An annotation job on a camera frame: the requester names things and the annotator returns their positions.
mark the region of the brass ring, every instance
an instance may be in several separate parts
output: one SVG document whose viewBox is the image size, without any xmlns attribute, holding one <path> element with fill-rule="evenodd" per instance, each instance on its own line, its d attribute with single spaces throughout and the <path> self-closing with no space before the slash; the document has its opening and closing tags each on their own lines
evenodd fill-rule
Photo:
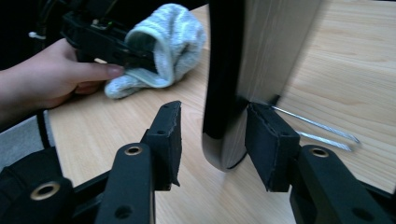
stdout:
<svg viewBox="0 0 396 224">
<path fill-rule="evenodd" d="M 125 154 L 127 156 L 135 156 L 137 154 L 140 154 L 143 151 L 143 149 L 141 147 L 129 147 L 127 149 L 125 149 Z"/>
<path fill-rule="evenodd" d="M 312 155 L 317 157 L 321 157 L 321 158 L 329 157 L 329 153 L 321 148 L 313 147 L 310 148 L 309 151 L 312 153 Z"/>
<path fill-rule="evenodd" d="M 48 183 L 38 186 L 30 194 L 30 198 L 35 201 L 41 201 L 52 197 L 56 192 L 59 191 L 61 185 L 59 183 L 50 181 Z"/>
</svg>

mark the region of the light wood surface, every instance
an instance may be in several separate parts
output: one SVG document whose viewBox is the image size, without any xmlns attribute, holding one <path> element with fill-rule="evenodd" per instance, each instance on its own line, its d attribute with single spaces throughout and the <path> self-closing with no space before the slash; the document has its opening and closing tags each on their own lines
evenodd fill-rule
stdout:
<svg viewBox="0 0 396 224">
<path fill-rule="evenodd" d="M 206 7 L 193 11 L 208 27 Z M 396 4 L 334 1 L 279 106 L 355 134 L 354 152 L 332 148 L 360 180 L 393 192 L 396 181 Z M 102 92 L 49 112 L 64 175 L 79 185 L 139 142 L 165 103 L 182 102 L 181 188 L 156 193 L 158 223 L 294 223 L 288 193 L 269 193 L 249 157 L 225 174 L 204 158 L 201 131 L 210 45 L 176 85 L 122 100 Z M 299 131 L 334 138 L 295 119 Z M 317 142 L 304 140 L 302 145 Z"/>
</svg>

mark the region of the silver metal rod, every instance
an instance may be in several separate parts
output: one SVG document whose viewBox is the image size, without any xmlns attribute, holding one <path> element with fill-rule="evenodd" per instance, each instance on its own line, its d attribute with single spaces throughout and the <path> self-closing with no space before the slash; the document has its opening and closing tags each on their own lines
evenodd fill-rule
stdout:
<svg viewBox="0 0 396 224">
<path fill-rule="evenodd" d="M 346 150 L 346 151 L 352 151 L 352 149 L 347 144 L 335 142 L 333 140 L 330 140 L 330 139 L 327 139 L 327 138 L 323 138 L 323 137 L 319 137 L 319 136 L 316 136 L 316 135 L 313 135 L 313 134 L 310 134 L 310 133 L 302 133 L 302 132 L 298 132 L 298 131 L 296 131 L 296 132 L 297 132 L 297 134 L 299 134 L 301 136 L 304 136 L 304 137 L 307 137 L 307 138 L 311 138 L 311 139 L 314 139 L 316 141 L 319 141 L 319 142 L 322 142 L 322 143 L 325 143 L 325 144 L 328 144 L 328 145 L 331 145 L 331 146 L 334 146 L 334 147 L 339 147 L 339 148 L 341 148 L 343 150 Z"/>
<path fill-rule="evenodd" d="M 290 116 L 292 116 L 292 117 L 294 117 L 294 118 L 303 120 L 303 121 L 305 121 L 305 122 L 307 122 L 307 123 L 309 123 L 309 124 L 315 125 L 315 126 L 321 128 L 321 129 L 324 129 L 324 130 L 326 130 L 326 131 L 328 131 L 328 132 L 335 133 L 335 134 L 337 134 L 337 135 L 340 135 L 340 136 L 342 136 L 342 137 L 345 137 L 345 138 L 347 138 L 347 139 L 350 139 L 350 140 L 352 140 L 352 141 L 354 141 L 354 142 L 356 142 L 356 143 L 360 143 L 359 139 L 356 138 L 355 136 L 353 136 L 353 135 L 350 134 L 350 133 L 345 133 L 345 132 L 339 131 L 339 130 L 337 130 L 337 129 L 334 129 L 334 128 L 332 128 L 332 127 L 329 127 L 329 126 L 327 126 L 327 125 L 324 125 L 324 124 L 315 122 L 315 121 L 313 121 L 313 120 L 311 120 L 311 119 L 306 119 L 306 118 L 304 118 L 304 117 L 301 117 L 301 116 L 299 116 L 299 115 L 290 113 L 289 111 L 286 111 L 286 110 L 284 110 L 284 109 L 278 108 L 278 107 L 276 107 L 276 106 L 272 106 L 272 108 L 275 109 L 275 110 L 277 110 L 277 111 L 280 111 L 280 112 L 282 112 L 282 113 L 285 113 L 285 114 L 287 114 L 287 115 L 290 115 Z"/>
</svg>

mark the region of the white cloth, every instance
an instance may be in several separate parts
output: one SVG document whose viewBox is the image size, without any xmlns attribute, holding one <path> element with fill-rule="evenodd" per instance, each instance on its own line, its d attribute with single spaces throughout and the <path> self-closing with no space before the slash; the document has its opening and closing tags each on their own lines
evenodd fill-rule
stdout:
<svg viewBox="0 0 396 224">
<path fill-rule="evenodd" d="M 157 73 L 125 68 L 123 76 L 107 82 L 106 96 L 119 99 L 142 88 L 165 88 L 181 80 L 198 64 L 205 41 L 204 27 L 185 7 L 159 7 L 125 37 L 128 46 L 153 51 Z"/>
</svg>

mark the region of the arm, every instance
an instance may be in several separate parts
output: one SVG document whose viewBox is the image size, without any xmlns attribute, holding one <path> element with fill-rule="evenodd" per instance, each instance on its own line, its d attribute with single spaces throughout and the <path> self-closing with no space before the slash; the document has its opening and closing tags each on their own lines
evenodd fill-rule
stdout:
<svg viewBox="0 0 396 224">
<path fill-rule="evenodd" d="M 61 39 L 29 60 L 0 71 L 0 130 L 30 113 L 62 104 L 73 93 L 91 94 L 101 81 L 122 75 L 115 64 L 78 63 Z"/>
</svg>

